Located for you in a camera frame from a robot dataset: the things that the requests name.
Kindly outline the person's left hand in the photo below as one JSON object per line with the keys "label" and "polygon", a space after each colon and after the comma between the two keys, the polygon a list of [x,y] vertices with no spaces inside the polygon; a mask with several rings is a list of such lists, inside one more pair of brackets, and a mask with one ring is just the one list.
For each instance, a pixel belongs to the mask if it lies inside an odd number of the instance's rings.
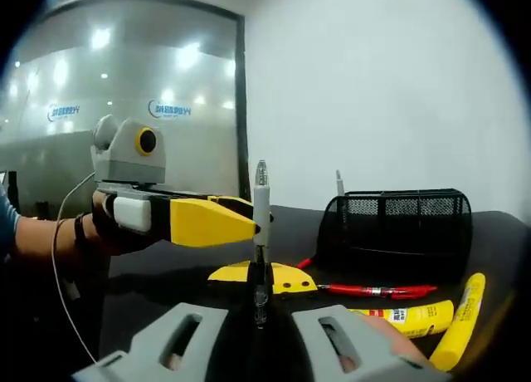
{"label": "person's left hand", "polygon": [[82,219],[85,240],[108,256],[137,252],[165,241],[152,233],[138,233],[121,227],[111,212],[115,196],[96,190],[92,194],[91,212]]}

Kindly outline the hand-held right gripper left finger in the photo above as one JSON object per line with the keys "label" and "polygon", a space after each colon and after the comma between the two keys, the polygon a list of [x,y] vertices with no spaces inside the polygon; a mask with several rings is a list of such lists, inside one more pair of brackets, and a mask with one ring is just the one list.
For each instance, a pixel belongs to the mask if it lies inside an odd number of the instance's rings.
{"label": "hand-held right gripper left finger", "polygon": [[259,357],[222,349],[229,311],[180,303],[116,351],[72,375],[75,381],[257,381]]}

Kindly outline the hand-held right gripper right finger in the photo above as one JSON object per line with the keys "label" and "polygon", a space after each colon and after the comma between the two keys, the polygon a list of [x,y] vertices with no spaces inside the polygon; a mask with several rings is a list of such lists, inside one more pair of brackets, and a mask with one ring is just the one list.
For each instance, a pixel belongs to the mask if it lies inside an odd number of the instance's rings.
{"label": "hand-held right gripper right finger", "polygon": [[275,267],[265,264],[267,381],[449,381],[392,349],[367,317],[342,305],[289,312],[274,304]]}

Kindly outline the person's right hand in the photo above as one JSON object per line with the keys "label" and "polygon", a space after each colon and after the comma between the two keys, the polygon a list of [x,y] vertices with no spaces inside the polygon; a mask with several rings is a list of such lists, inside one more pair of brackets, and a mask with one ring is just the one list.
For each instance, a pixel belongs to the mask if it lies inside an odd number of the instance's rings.
{"label": "person's right hand", "polygon": [[386,336],[391,343],[391,352],[402,359],[423,368],[432,368],[431,362],[397,328],[383,318],[364,316],[363,319],[376,331]]}

